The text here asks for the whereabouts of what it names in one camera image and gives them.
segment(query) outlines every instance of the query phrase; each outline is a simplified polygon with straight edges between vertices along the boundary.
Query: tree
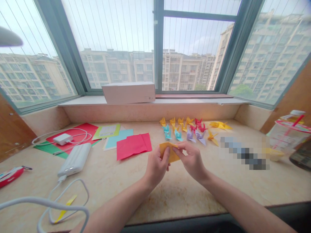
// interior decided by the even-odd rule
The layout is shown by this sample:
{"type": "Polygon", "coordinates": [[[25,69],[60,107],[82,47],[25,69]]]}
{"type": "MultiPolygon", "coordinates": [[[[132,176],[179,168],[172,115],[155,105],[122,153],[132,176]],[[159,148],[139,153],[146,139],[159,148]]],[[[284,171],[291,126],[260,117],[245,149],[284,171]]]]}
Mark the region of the tree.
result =
{"type": "Polygon", "coordinates": [[[236,87],[236,89],[231,90],[229,95],[249,99],[253,97],[253,91],[247,85],[240,84],[236,87]]]}
{"type": "Polygon", "coordinates": [[[194,87],[195,91],[206,91],[206,86],[202,84],[196,84],[194,87]]]}

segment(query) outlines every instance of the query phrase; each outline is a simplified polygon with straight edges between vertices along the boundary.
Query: pink paper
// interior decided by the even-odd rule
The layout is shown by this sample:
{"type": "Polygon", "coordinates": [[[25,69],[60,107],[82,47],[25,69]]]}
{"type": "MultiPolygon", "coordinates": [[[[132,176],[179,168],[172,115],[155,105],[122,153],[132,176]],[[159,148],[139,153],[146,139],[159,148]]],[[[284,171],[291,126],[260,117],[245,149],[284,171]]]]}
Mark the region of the pink paper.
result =
{"type": "Polygon", "coordinates": [[[150,141],[150,135],[149,133],[141,134],[143,137],[143,141],[146,145],[147,151],[152,151],[151,141],[150,141]]]}
{"type": "Polygon", "coordinates": [[[117,142],[117,160],[146,151],[147,148],[141,134],[128,136],[126,139],[117,142]]]}

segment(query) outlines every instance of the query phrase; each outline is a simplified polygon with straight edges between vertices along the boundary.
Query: plastic cup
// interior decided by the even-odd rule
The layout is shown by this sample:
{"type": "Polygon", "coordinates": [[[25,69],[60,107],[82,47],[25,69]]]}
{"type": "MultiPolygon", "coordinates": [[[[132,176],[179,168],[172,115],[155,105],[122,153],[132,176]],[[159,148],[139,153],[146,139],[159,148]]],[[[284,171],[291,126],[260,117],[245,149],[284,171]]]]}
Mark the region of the plastic cup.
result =
{"type": "Polygon", "coordinates": [[[277,120],[270,133],[270,148],[281,153],[271,156],[271,160],[277,161],[284,155],[290,155],[293,149],[311,135],[311,128],[304,125],[295,125],[293,122],[277,120]]]}

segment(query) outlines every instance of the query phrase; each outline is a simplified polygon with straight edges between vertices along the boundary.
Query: sky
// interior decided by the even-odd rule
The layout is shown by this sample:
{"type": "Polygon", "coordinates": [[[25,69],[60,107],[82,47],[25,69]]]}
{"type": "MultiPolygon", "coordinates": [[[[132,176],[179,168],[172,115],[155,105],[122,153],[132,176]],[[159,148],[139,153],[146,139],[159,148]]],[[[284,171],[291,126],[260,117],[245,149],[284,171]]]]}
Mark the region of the sky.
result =
{"type": "MultiPolygon", "coordinates": [[[[237,15],[240,0],[165,0],[165,10],[237,15]]],[[[153,0],[62,0],[78,49],[145,51],[154,49],[153,0]]],[[[0,0],[0,25],[18,34],[22,47],[0,53],[56,56],[33,0],[0,0]]],[[[266,0],[262,12],[310,15],[309,0],[266,0]]],[[[232,22],[164,19],[164,49],[187,55],[215,54],[220,34],[232,22]]]]}

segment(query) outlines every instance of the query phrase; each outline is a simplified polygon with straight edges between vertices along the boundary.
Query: red paper crane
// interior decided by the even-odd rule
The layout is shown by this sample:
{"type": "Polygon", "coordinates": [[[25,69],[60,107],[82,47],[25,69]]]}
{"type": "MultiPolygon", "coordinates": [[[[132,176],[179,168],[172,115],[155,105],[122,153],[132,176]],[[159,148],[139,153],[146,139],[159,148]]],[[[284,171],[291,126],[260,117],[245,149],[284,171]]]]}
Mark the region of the red paper crane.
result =
{"type": "Polygon", "coordinates": [[[190,125],[191,131],[195,131],[197,128],[198,128],[198,126],[194,127],[194,126],[190,125]]]}
{"type": "Polygon", "coordinates": [[[201,125],[201,122],[202,122],[202,118],[201,120],[199,121],[197,118],[195,119],[195,124],[200,128],[202,125],[201,125]]]}
{"type": "Polygon", "coordinates": [[[207,128],[205,128],[205,123],[203,123],[203,127],[199,126],[199,130],[203,133],[207,128]]]}

